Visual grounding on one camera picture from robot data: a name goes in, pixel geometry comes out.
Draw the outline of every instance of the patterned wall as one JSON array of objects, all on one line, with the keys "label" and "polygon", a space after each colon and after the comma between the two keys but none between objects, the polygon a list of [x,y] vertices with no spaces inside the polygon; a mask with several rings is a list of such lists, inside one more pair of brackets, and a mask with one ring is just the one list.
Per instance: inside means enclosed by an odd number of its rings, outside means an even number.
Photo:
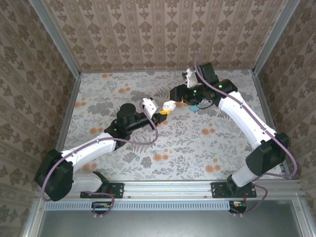
[{"label": "patterned wall", "polygon": [[316,1],[301,0],[259,74],[279,131],[291,151],[316,219]]},{"label": "patterned wall", "polygon": [[44,0],[83,71],[252,68],[285,0]]},{"label": "patterned wall", "polygon": [[0,1],[0,236],[18,236],[74,79],[27,0]]}]

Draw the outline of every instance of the yellow object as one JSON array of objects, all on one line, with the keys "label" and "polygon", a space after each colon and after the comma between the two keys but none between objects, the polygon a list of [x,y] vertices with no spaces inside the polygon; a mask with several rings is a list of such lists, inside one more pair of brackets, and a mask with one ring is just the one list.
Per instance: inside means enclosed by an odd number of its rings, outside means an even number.
[{"label": "yellow object", "polygon": [[159,113],[161,115],[168,115],[170,113],[170,110],[161,110]]}]

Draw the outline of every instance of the floral tablecloth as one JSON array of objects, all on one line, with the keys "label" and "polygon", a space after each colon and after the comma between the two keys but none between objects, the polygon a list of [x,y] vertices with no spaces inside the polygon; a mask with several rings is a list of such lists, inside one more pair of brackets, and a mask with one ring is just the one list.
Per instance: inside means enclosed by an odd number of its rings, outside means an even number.
[{"label": "floral tablecloth", "polygon": [[[220,80],[230,79],[244,100],[264,120],[249,70],[217,71]],[[183,83],[181,72],[82,74],[65,149],[91,140],[116,118],[123,103],[137,110],[145,97],[158,105],[168,100],[169,90]],[[223,111],[177,104],[158,126],[159,138],[151,146],[125,144],[86,164],[80,173],[98,170],[109,180],[211,180],[226,179],[239,169],[252,148],[243,132]],[[155,133],[149,126],[137,130],[131,140],[148,142]],[[278,166],[272,170],[280,173]]]}]

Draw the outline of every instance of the blue object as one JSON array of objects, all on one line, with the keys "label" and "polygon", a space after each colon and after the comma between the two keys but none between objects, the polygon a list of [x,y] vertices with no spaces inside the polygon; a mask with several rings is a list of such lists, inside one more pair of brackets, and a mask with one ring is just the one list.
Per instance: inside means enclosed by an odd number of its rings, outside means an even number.
[{"label": "blue object", "polygon": [[191,106],[189,106],[189,110],[196,112],[199,110],[199,108],[196,105],[191,105]]}]

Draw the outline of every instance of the gray floor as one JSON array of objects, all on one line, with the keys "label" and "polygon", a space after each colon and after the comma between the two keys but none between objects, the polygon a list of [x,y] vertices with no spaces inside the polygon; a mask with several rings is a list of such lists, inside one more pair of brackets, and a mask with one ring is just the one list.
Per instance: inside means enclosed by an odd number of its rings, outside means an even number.
[{"label": "gray floor", "polygon": [[253,213],[227,211],[50,211],[39,237],[301,237],[291,201],[265,201]]}]

